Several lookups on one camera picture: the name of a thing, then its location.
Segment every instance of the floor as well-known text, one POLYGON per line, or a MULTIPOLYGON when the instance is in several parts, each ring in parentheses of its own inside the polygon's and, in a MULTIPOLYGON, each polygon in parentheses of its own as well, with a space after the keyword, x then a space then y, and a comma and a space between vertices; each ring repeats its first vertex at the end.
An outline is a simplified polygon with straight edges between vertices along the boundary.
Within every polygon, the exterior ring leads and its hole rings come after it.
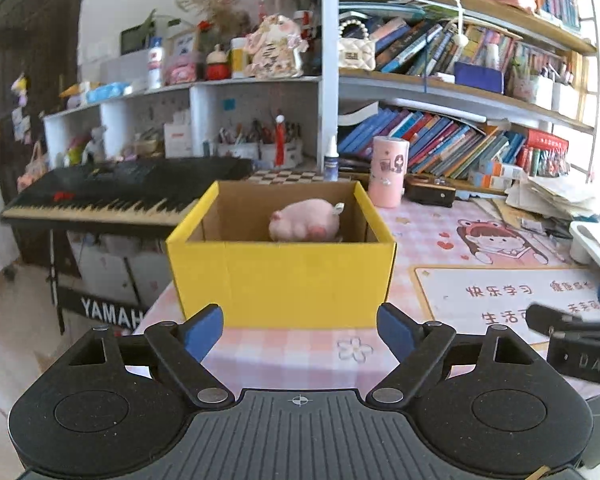
POLYGON ((7 431, 11 407, 88 328, 86 320, 69 314, 68 330, 60 336, 45 278, 36 267, 18 267, 13 283, 0 276, 0 480, 14 480, 22 472, 7 431))

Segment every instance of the pink cylindrical container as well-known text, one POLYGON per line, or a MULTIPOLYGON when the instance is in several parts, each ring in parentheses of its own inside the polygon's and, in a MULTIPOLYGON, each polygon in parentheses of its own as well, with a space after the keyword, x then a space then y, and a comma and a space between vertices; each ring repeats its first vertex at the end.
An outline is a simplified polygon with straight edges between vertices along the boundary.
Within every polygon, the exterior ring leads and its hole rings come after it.
POLYGON ((374 137, 369 198, 376 207, 398 207, 407 171, 409 143, 395 137, 374 137))

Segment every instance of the wooden door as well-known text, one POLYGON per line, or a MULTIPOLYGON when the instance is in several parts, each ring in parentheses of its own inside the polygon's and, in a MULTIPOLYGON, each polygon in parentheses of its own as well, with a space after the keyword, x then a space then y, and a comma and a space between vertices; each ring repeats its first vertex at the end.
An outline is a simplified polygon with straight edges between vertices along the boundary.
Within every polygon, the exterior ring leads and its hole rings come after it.
MULTIPOLYGON (((43 114, 57 112, 58 94, 77 81, 78 19, 82 0, 0 0, 0 188, 5 203, 16 195, 33 144, 45 141, 43 114), (18 98, 11 85, 29 79, 23 115, 31 120, 32 143, 16 141, 11 112, 18 98)), ((48 266, 48 232, 14 230, 25 263, 48 266)), ((56 236, 61 272, 79 275, 66 236, 56 236)))

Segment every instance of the screw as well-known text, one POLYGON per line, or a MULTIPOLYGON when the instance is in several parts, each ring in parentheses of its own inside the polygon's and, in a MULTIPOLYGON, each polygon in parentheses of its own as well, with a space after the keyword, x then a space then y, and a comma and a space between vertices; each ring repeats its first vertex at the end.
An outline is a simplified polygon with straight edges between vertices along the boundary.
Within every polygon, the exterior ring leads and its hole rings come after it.
POLYGON ((378 388, 373 392, 372 397, 383 404, 395 404, 404 399, 402 392, 395 388, 378 388))
POLYGON ((227 400, 229 394, 220 388, 205 388, 198 392, 198 399, 206 404, 218 404, 227 400))

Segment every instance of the pink checkered tablecloth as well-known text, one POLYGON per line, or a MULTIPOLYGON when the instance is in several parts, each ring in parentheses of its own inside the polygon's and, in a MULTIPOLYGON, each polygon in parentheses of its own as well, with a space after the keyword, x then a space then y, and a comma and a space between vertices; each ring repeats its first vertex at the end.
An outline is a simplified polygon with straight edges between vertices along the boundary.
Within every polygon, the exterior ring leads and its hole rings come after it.
MULTIPOLYGON (((484 266, 462 239, 458 227, 493 221, 471 202, 456 201, 452 208, 422 206, 403 201, 399 208, 380 209, 380 214, 398 243, 389 301, 418 321, 430 319, 416 293, 413 266, 484 266)), ((545 254, 547 266, 566 267, 547 238, 525 237, 545 254)), ((524 258, 509 265, 533 267, 524 258)), ((184 322, 173 283, 146 314, 138 332, 163 320, 184 322)), ((476 330, 485 330, 477 326, 476 330)), ((368 330, 232 330, 225 329, 203 365, 237 396, 242 388, 285 390, 358 388, 362 396, 385 377, 397 361, 378 337, 368 330)), ((600 388, 577 383, 585 397, 600 388)))

